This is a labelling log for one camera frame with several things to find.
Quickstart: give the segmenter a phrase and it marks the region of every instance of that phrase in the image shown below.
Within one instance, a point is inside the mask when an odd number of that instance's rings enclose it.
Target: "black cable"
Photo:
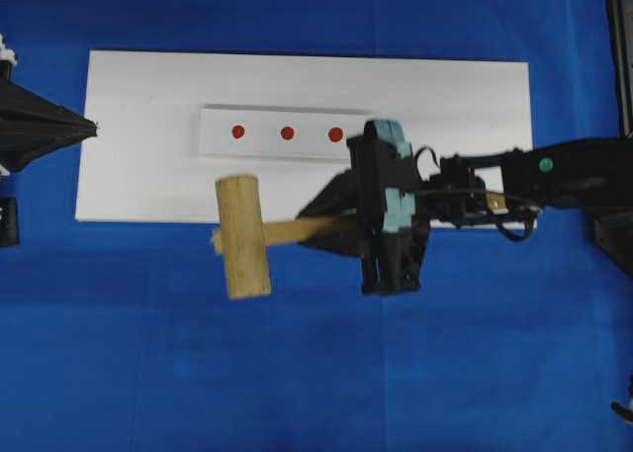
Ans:
[[[523,208],[528,208],[536,212],[538,215],[543,213],[543,208],[539,206],[538,203],[532,200],[528,200],[527,198],[517,197],[516,195],[509,195],[504,192],[488,190],[486,188],[456,188],[454,190],[433,189],[433,190],[419,190],[419,191],[411,192],[411,193],[413,193],[414,195],[418,195],[420,197],[430,197],[433,195],[497,195],[499,197],[504,197],[516,203],[520,203],[523,205]]]
[[[415,166],[417,166],[417,160],[419,159],[419,157],[427,150],[431,154],[431,158],[433,159],[433,163],[435,164],[435,166],[437,168],[439,168],[439,164],[437,163],[437,155],[435,154],[435,150],[433,150],[429,145],[424,145],[424,146],[422,146],[421,148],[419,148],[417,150],[417,152],[413,156],[413,160],[415,161]]]
[[[455,190],[421,190],[418,192],[413,192],[415,195],[420,197],[424,196],[432,196],[432,195],[497,195],[504,197],[508,200],[515,201],[517,203],[521,203],[522,206],[518,207],[514,211],[508,210],[509,213],[514,214],[516,211],[521,210],[529,210],[530,216],[526,220],[522,220],[523,222],[523,233],[516,234],[512,232],[507,227],[503,225],[503,220],[499,218],[489,207],[488,205],[482,206],[480,201],[480,207],[484,209],[486,214],[488,215],[490,221],[495,225],[498,232],[500,232],[506,239],[509,239],[512,242],[520,242],[527,239],[532,232],[534,232],[534,221],[543,212],[543,209],[535,202],[528,200],[526,198],[517,197],[515,195],[508,195],[503,192],[496,192],[494,190],[487,190],[485,188],[458,188]]]

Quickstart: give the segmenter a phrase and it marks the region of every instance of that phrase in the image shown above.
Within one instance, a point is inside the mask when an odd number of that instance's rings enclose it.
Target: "white board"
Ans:
[[[520,62],[92,51],[85,115],[99,136],[82,144],[76,217],[217,222],[215,180],[250,172],[264,219],[292,218],[348,165],[305,154],[214,156],[205,144],[216,135],[201,131],[210,110],[249,120],[349,115],[338,124],[352,127],[358,118],[395,119],[413,148],[439,155],[529,149],[528,81]],[[420,162],[422,176],[432,171]],[[501,188],[498,173],[484,178]]]

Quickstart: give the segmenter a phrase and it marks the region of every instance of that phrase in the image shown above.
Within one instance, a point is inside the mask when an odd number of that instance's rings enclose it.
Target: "mallet handle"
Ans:
[[[316,234],[328,234],[355,228],[355,216],[340,217],[309,217],[297,218],[281,222],[264,223],[264,242],[267,246],[273,244],[288,244],[301,242]],[[214,231],[213,244],[216,254],[223,254],[222,230]]]

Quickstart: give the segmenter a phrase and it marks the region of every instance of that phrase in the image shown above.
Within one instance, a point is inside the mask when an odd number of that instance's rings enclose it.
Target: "robotic arm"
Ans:
[[[334,177],[300,217],[355,213],[359,229],[310,239],[305,246],[361,258],[364,294],[417,291],[430,222],[494,225],[510,241],[527,238],[545,207],[580,208],[633,226],[633,141],[595,138],[530,151],[442,158],[413,153],[395,121],[369,121],[347,141],[351,168]],[[417,160],[429,151],[439,169],[428,180]],[[503,193],[476,174],[499,167]],[[523,233],[505,227],[523,224]]]
[[[37,158],[97,135],[93,122],[12,83],[17,62],[0,35],[0,188]],[[0,196],[0,247],[18,244],[17,201]]]

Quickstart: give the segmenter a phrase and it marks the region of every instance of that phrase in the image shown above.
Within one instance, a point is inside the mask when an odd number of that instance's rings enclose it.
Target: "wire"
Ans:
[[[523,205],[522,208],[528,208],[531,211],[535,212],[537,215],[540,215],[543,213],[543,208],[538,203],[532,200],[528,200],[527,198],[517,197],[516,195],[509,195],[504,192],[488,190],[486,188],[457,188],[454,190],[450,190],[450,189],[419,190],[412,193],[414,195],[419,195],[420,197],[430,197],[433,195],[497,195],[499,197],[504,197],[508,200],[520,203]]]
[[[431,158],[433,159],[433,163],[435,164],[435,166],[437,168],[439,167],[439,164],[437,163],[437,154],[435,153],[435,150],[433,150],[429,145],[424,145],[421,148],[419,148],[417,150],[417,152],[415,153],[415,155],[413,156],[413,160],[415,161],[415,166],[417,166],[417,160],[419,159],[419,157],[425,153],[426,151],[429,151],[429,153],[431,154]]]
[[[522,206],[517,207],[514,211],[520,210],[529,210],[531,213],[527,219],[519,220],[523,222],[523,233],[516,234],[512,232],[508,228],[503,225],[504,220],[501,219],[500,216],[496,215],[488,205],[483,205],[480,203],[480,207],[486,212],[486,215],[489,217],[490,222],[495,225],[498,232],[500,232],[506,239],[509,239],[512,242],[520,242],[524,241],[534,231],[534,220],[543,213],[543,209],[535,202],[528,200],[526,198],[517,197],[515,195],[508,195],[503,192],[497,192],[494,190],[487,190],[485,188],[458,188],[455,190],[421,190],[417,192],[413,192],[415,195],[419,197],[432,196],[432,195],[474,195],[474,194],[482,194],[482,195],[497,195],[504,197],[508,200],[515,201],[517,203],[522,204]]]

